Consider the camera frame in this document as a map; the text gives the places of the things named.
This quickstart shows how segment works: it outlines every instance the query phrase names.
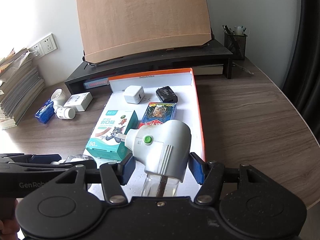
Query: clear liquid bottle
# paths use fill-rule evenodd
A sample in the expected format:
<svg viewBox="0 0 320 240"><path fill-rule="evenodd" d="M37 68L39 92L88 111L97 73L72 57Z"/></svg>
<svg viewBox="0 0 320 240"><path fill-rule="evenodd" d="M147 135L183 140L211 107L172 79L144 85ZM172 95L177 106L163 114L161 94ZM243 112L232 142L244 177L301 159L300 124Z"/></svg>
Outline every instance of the clear liquid bottle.
<svg viewBox="0 0 320 240"><path fill-rule="evenodd" d="M141 196L143 197L174 197L180 181L153 173L147 173Z"/></svg>

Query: human hand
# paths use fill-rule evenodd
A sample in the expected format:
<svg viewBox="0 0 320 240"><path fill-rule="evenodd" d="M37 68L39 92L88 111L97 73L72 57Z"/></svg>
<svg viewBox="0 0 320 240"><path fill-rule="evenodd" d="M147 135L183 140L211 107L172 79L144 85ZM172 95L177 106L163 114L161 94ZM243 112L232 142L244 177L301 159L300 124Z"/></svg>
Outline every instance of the human hand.
<svg viewBox="0 0 320 240"><path fill-rule="evenodd" d="M14 209L16 208L18 204L18 201L15 200L14 202ZM0 234L0 239L1 240L17 240L18 235L17 233L20 230L20 226L16 220L15 217L12 219L4 219L0 220L0 231L2 234Z"/></svg>

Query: black curtain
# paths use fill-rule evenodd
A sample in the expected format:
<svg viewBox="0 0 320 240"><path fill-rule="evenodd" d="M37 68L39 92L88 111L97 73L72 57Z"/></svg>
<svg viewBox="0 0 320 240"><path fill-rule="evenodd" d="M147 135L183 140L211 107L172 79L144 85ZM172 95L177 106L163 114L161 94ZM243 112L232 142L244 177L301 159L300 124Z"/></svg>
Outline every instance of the black curtain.
<svg viewBox="0 0 320 240"><path fill-rule="evenodd" d="M297 44L282 90L320 142L320 0L301 0Z"/></svg>

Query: green button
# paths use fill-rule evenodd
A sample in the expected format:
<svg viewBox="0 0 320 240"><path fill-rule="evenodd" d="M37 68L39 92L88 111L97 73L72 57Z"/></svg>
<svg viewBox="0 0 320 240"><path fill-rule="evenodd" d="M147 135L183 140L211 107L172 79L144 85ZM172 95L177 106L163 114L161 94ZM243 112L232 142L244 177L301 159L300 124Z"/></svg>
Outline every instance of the green button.
<svg viewBox="0 0 320 240"><path fill-rule="evenodd" d="M143 141L144 141L145 143L151 143L151 142L152 142L152 137L149 136L149 135L147 135L147 136L144 137Z"/></svg>

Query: white small box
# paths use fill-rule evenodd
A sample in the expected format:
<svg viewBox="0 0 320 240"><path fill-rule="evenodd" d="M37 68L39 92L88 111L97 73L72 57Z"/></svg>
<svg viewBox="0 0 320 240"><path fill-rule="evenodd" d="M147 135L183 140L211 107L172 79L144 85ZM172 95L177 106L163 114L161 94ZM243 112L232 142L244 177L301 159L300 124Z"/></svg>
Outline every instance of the white small box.
<svg viewBox="0 0 320 240"><path fill-rule="evenodd" d="M144 97L142 86L128 86L123 92L124 99L127 103L138 104Z"/></svg>
<svg viewBox="0 0 320 240"><path fill-rule="evenodd" d="M73 108L76 112L83 112L92 100L90 92L72 95L63 107Z"/></svg>

